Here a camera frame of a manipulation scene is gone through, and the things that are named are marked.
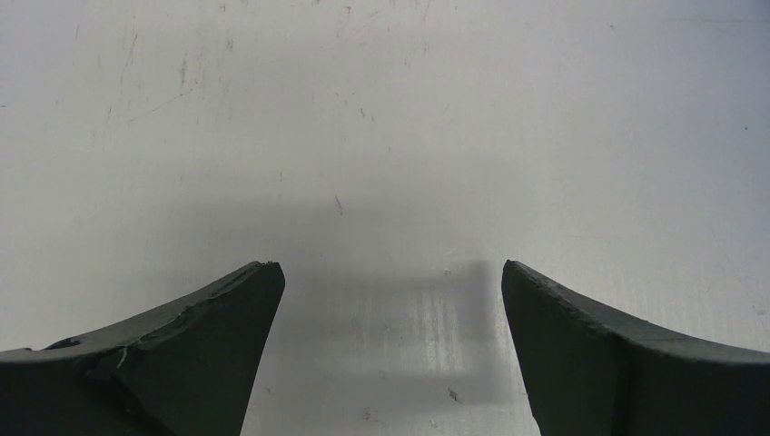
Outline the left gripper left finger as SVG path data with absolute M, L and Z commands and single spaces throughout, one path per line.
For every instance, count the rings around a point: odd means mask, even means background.
M 248 263 L 101 329 L 1 354 L 4 435 L 237 435 L 285 288 Z

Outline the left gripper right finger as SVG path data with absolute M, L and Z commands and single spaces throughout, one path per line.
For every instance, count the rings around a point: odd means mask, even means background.
M 766 435 L 769 356 L 644 321 L 509 261 L 501 281 L 544 435 Z

